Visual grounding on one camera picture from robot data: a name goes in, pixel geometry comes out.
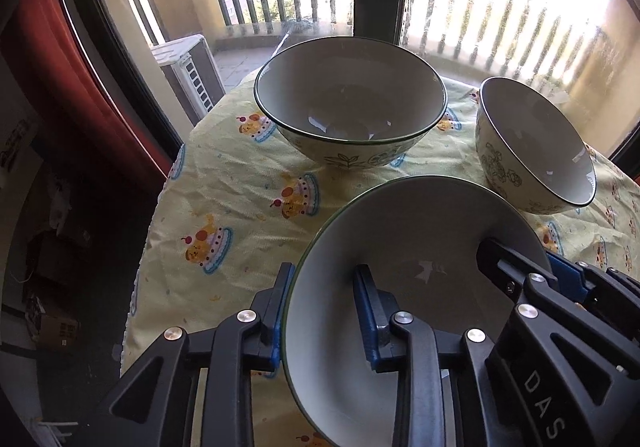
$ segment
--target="cardboard box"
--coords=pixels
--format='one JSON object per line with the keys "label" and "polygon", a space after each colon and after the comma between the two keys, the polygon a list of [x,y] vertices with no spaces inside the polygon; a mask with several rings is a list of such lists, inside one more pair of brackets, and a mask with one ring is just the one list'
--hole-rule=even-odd
{"label": "cardboard box", "polygon": [[56,237],[56,231],[37,234],[27,245],[27,273],[72,286],[81,264],[78,247]]}
{"label": "cardboard box", "polygon": [[46,279],[30,279],[27,288],[27,329],[39,348],[68,350],[78,339],[80,323],[54,298],[55,288]]}

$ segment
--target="air conditioner unit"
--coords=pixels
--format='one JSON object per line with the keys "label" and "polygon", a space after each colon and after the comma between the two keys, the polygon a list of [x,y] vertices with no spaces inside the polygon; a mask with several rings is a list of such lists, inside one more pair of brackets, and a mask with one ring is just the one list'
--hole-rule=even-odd
{"label": "air conditioner unit", "polygon": [[196,34],[152,46],[151,52],[195,126],[225,94],[207,40]]}

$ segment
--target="cartoon cake print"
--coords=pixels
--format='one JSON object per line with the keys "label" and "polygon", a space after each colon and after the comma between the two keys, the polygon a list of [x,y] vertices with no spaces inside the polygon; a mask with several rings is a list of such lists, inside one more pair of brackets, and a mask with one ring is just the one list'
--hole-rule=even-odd
{"label": "cartoon cake print", "polygon": [[136,279],[133,282],[133,292],[131,293],[131,301],[129,303],[129,313],[134,316],[138,311],[138,290],[140,288],[140,267],[136,272]]}
{"label": "cartoon cake print", "polygon": [[271,204],[271,207],[281,208],[282,216],[287,220],[299,214],[314,216],[318,213],[320,206],[320,189],[318,180],[310,173],[305,172],[298,178],[285,177],[286,185],[280,195]]}
{"label": "cartoon cake print", "polygon": [[262,377],[264,379],[274,379],[276,378],[278,374],[278,368],[276,368],[276,370],[271,373],[270,371],[251,371],[251,376],[252,377]]}
{"label": "cartoon cake print", "polygon": [[214,217],[207,214],[207,224],[193,236],[182,240],[188,245],[185,259],[202,267],[204,273],[213,273],[220,266],[231,246],[233,231],[228,227],[214,225]]}
{"label": "cartoon cake print", "polygon": [[611,205],[607,205],[607,209],[604,213],[609,225],[611,225],[614,229],[616,228],[616,214],[613,212],[613,207]]}
{"label": "cartoon cake print", "polygon": [[620,189],[618,188],[618,182],[616,182],[616,180],[613,180],[611,183],[611,195],[616,202],[620,201]]}
{"label": "cartoon cake print", "polygon": [[182,172],[182,167],[184,167],[184,156],[187,152],[187,149],[184,144],[181,145],[180,151],[178,151],[178,156],[175,158],[174,164],[171,166],[169,170],[169,178],[171,180],[176,180],[180,173]]}
{"label": "cartoon cake print", "polygon": [[601,236],[596,246],[596,264],[604,270],[607,268],[607,246]]}
{"label": "cartoon cake print", "polygon": [[262,113],[252,113],[249,117],[236,117],[240,120],[239,131],[243,135],[251,135],[256,142],[264,142],[275,131],[276,125]]}
{"label": "cartoon cake print", "polygon": [[560,242],[560,234],[558,233],[556,224],[553,222],[548,222],[543,225],[540,230],[542,231],[541,241],[545,248],[551,250],[551,252],[564,255],[562,243]]}
{"label": "cartoon cake print", "polygon": [[634,265],[631,262],[631,250],[629,249],[629,245],[625,247],[625,267],[628,273],[631,273],[631,271],[634,269]]}
{"label": "cartoon cake print", "polygon": [[587,153],[591,156],[592,160],[596,159],[596,150],[594,150],[589,144],[585,143],[585,148],[587,149]]}
{"label": "cartoon cake print", "polygon": [[440,119],[440,122],[436,124],[436,127],[441,131],[456,130],[457,132],[462,129],[462,124],[458,120],[458,117],[451,108],[447,108],[444,115]]}
{"label": "cartoon cake print", "polygon": [[406,153],[402,153],[400,156],[398,156],[397,158],[394,158],[391,162],[389,162],[389,165],[397,169],[398,167],[402,166],[402,162],[404,162],[405,156],[406,156]]}
{"label": "cartoon cake print", "polygon": [[309,438],[309,436],[307,436],[306,434],[303,434],[302,436],[296,436],[296,440],[304,442],[305,447],[331,447],[331,444],[327,440],[322,438],[322,435],[319,432],[314,432],[311,435],[311,438]]}

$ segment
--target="green bowl rim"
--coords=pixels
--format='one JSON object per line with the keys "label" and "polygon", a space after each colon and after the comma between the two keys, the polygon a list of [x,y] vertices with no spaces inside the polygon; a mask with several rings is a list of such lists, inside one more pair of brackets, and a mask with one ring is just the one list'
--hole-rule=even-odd
{"label": "green bowl rim", "polygon": [[[548,259],[546,258],[546,252],[544,252],[545,248],[542,246],[542,243],[540,243],[540,239],[536,235],[536,233],[533,230],[533,228],[531,227],[531,225],[529,225],[529,222],[507,200],[505,200],[500,195],[498,195],[495,192],[493,192],[491,189],[485,187],[484,185],[480,185],[479,183],[473,182],[471,180],[465,180],[464,178],[458,178],[457,176],[448,176],[448,175],[445,175],[445,174],[416,174],[416,175],[410,175],[410,176],[401,176],[400,178],[394,178],[392,180],[388,180],[388,182],[383,182],[383,183],[381,183],[379,185],[376,185],[375,187],[372,187],[371,189],[367,189],[363,193],[357,195],[356,198],[352,199],[350,202],[348,202],[345,205],[343,205],[336,212],[334,212],[329,217],[329,219],[327,221],[325,221],[325,223],[322,225],[322,227],[320,227],[320,230],[316,233],[316,236],[314,236],[314,238],[311,240],[311,242],[306,247],[305,251],[302,253],[302,256],[300,257],[300,260],[296,264],[296,270],[294,271],[293,276],[291,278],[291,281],[289,282],[289,288],[287,289],[287,293],[286,293],[284,310],[282,312],[282,336],[280,338],[280,350],[282,352],[282,355],[281,355],[282,367],[283,367],[283,370],[284,370],[285,377],[287,379],[287,385],[289,386],[289,390],[291,391],[291,394],[292,394],[294,400],[296,401],[296,405],[297,405],[298,409],[300,410],[300,413],[303,414],[305,419],[311,424],[311,426],[314,428],[314,430],[318,431],[320,433],[322,433],[321,429],[316,425],[316,423],[308,415],[308,413],[306,412],[306,409],[301,404],[300,399],[298,398],[298,394],[297,394],[297,392],[295,390],[294,384],[292,383],[291,377],[289,375],[289,366],[288,366],[289,363],[287,363],[287,346],[286,346],[287,342],[285,340],[285,337],[286,337],[286,334],[287,334],[287,317],[289,316],[289,305],[291,303],[291,295],[293,293],[293,288],[294,288],[294,286],[296,284],[296,280],[297,280],[297,278],[298,278],[298,276],[300,274],[300,270],[301,270],[302,265],[304,265],[304,263],[305,263],[306,257],[309,255],[309,253],[311,252],[311,250],[315,246],[315,244],[318,241],[318,239],[320,238],[320,236],[322,236],[322,234],[324,234],[324,231],[327,230],[329,225],[338,216],[340,216],[343,212],[345,212],[349,207],[354,205],[356,201],[360,200],[360,198],[363,198],[364,196],[370,194],[371,192],[373,192],[375,190],[382,189],[385,186],[388,186],[389,184],[392,184],[392,183],[397,183],[397,182],[402,182],[402,181],[408,182],[409,180],[414,180],[416,178],[447,178],[448,180],[454,180],[454,181],[457,181],[457,182],[471,184],[472,186],[476,186],[478,188],[481,188],[482,190],[485,190],[485,191],[491,193],[492,196],[496,197],[498,200],[500,200],[500,202],[502,202],[505,205],[507,205],[510,208],[511,211],[513,211],[515,214],[517,214],[518,217],[527,226],[527,228],[529,228],[529,230],[530,230],[530,232],[532,234],[532,237],[535,238],[537,243],[540,245],[540,248],[543,250],[543,253],[545,254],[544,257],[546,259],[546,265],[543,265],[542,267],[543,268],[547,268],[549,271],[551,270],[551,266],[550,266],[550,264],[548,262]],[[324,436],[324,438],[333,447],[340,447],[339,445],[337,445],[334,442],[332,442],[331,440],[329,440],[326,436]]]}
{"label": "green bowl rim", "polygon": [[533,88],[527,86],[524,83],[521,83],[520,81],[516,81],[515,79],[511,79],[509,77],[500,77],[500,76],[495,76],[495,77],[487,77],[487,79],[485,79],[484,81],[482,81],[482,84],[480,85],[480,87],[478,88],[478,94],[479,94],[479,102],[478,102],[478,110],[481,110],[482,113],[484,113],[484,116],[486,117],[486,119],[489,121],[489,124],[491,124],[491,127],[494,129],[495,134],[498,136],[498,138],[500,139],[500,141],[506,146],[506,148],[510,151],[511,155],[516,159],[516,161],[518,163],[520,163],[521,166],[524,167],[524,169],[527,170],[527,172],[529,172],[529,174],[533,177],[534,180],[536,180],[536,182],[538,182],[540,185],[543,186],[543,188],[551,193],[553,196],[555,196],[556,198],[558,198],[560,201],[564,202],[565,204],[571,206],[571,207],[576,207],[578,209],[583,208],[583,207],[587,207],[588,205],[591,204],[591,202],[593,202],[593,200],[596,198],[596,191],[598,189],[598,178],[596,176],[596,169],[595,166],[593,165],[593,160],[589,160],[589,162],[591,163],[591,172],[593,172],[593,190],[591,192],[591,197],[589,198],[588,202],[584,202],[584,203],[577,203],[577,202],[572,202],[570,200],[567,200],[566,198],[564,198],[563,196],[560,196],[557,192],[555,192],[553,189],[551,189],[548,185],[546,185],[542,180],[540,180],[540,178],[538,177],[537,174],[535,174],[532,170],[529,169],[529,166],[527,166],[527,164],[525,164],[520,157],[515,153],[515,151],[513,151],[511,149],[511,146],[508,144],[508,142],[505,140],[505,138],[502,136],[502,134],[500,133],[500,131],[498,131],[498,128],[495,127],[495,123],[492,120],[491,116],[489,115],[489,110],[486,109],[486,106],[484,106],[484,97],[482,95],[482,92],[484,90],[484,85],[486,85],[489,81],[494,81],[496,79],[502,79],[502,80],[506,80],[506,81],[510,81],[516,84],[519,84],[520,86],[524,86],[525,88],[527,88],[527,90],[530,90],[531,92],[535,93],[537,95],[537,97],[540,97],[542,99],[544,99],[546,102],[549,103],[549,106],[551,106],[553,109],[555,109],[555,111],[564,119],[569,123],[569,126],[571,126],[571,128],[574,131],[575,136],[578,138],[578,140],[581,141],[582,146],[584,148],[584,152],[587,153],[587,148],[584,144],[584,141],[580,138],[580,135],[578,134],[578,131],[574,128],[574,125],[571,123],[571,121],[569,119],[567,119],[564,116],[564,113],[562,113],[562,111],[560,111],[558,109],[557,106],[554,105],[554,103],[552,103],[549,99],[547,99],[543,94],[535,91]]}
{"label": "green bowl rim", "polygon": [[[409,135],[401,135],[399,137],[393,137],[393,138],[383,138],[381,140],[347,140],[347,139],[343,139],[343,138],[323,137],[322,135],[315,135],[313,133],[305,132],[303,130],[299,130],[297,128],[294,128],[293,126],[290,126],[286,122],[282,122],[282,120],[279,120],[276,117],[274,117],[269,112],[269,110],[267,110],[264,107],[264,104],[260,100],[260,95],[258,95],[258,82],[260,82],[260,77],[261,77],[262,73],[264,72],[264,69],[278,55],[282,55],[283,53],[288,52],[292,48],[300,46],[301,44],[309,44],[309,43],[313,43],[314,41],[318,41],[318,40],[321,40],[321,39],[350,39],[350,40],[363,39],[363,40],[372,41],[372,42],[375,42],[375,43],[380,43],[380,44],[383,44],[383,45],[393,46],[394,48],[397,48],[398,50],[401,50],[402,52],[407,52],[409,55],[413,56],[414,58],[419,59],[421,63],[427,65],[428,68],[431,70],[431,72],[433,72],[433,74],[438,79],[438,82],[440,83],[440,87],[442,88],[442,93],[443,93],[442,109],[441,109],[439,115],[437,116],[437,118],[435,119],[435,121],[431,122],[427,127],[424,127],[423,129],[421,129],[421,130],[419,130],[417,132],[414,132],[412,134],[409,134]],[[334,144],[350,144],[352,146],[382,146],[382,145],[385,145],[385,144],[395,144],[396,142],[404,142],[405,140],[410,140],[412,138],[419,137],[420,135],[423,135],[426,132],[428,132],[430,129],[432,129],[438,122],[440,122],[440,119],[444,116],[444,112],[447,111],[447,106],[449,105],[449,98],[448,98],[448,95],[447,95],[447,88],[445,88],[444,82],[442,82],[442,78],[440,77],[438,72],[436,72],[433,69],[433,67],[429,63],[427,63],[427,61],[425,61],[420,56],[415,55],[415,53],[410,52],[409,50],[407,50],[405,48],[402,48],[401,46],[398,46],[398,45],[395,45],[395,44],[391,44],[391,43],[386,42],[386,41],[379,41],[377,39],[370,39],[369,37],[357,37],[357,36],[317,37],[315,39],[310,39],[310,40],[307,40],[307,41],[302,41],[302,42],[299,42],[299,43],[296,43],[296,44],[292,44],[288,48],[284,49],[282,52],[276,53],[276,55],[272,55],[271,58],[262,66],[262,68],[260,68],[260,71],[258,71],[258,74],[255,77],[255,81],[254,81],[254,99],[255,99],[255,103],[258,104],[258,107],[262,110],[262,112],[265,115],[267,115],[267,117],[269,117],[271,120],[273,120],[273,122],[276,123],[276,125],[285,128],[287,131],[290,131],[291,133],[300,135],[301,137],[313,138],[314,140],[321,140],[322,142],[331,142],[331,143],[334,143]]]}

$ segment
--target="floral bowl pattern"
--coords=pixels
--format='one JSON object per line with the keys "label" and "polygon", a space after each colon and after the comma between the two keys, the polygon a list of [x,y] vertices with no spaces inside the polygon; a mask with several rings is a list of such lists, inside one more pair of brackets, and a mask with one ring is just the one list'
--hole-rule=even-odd
{"label": "floral bowl pattern", "polygon": [[359,37],[313,39],[276,54],[258,72],[254,97],[300,153],[343,170],[389,164],[447,109],[444,84],[423,59]]}
{"label": "floral bowl pattern", "polygon": [[327,164],[342,170],[386,166],[412,148],[426,134],[425,132],[402,142],[363,146],[357,142],[334,143],[303,137],[279,126],[278,131],[300,153],[318,164]]}
{"label": "floral bowl pattern", "polygon": [[555,214],[585,207],[595,196],[593,164],[573,126],[519,82],[482,83],[476,151],[492,189],[518,209]]}

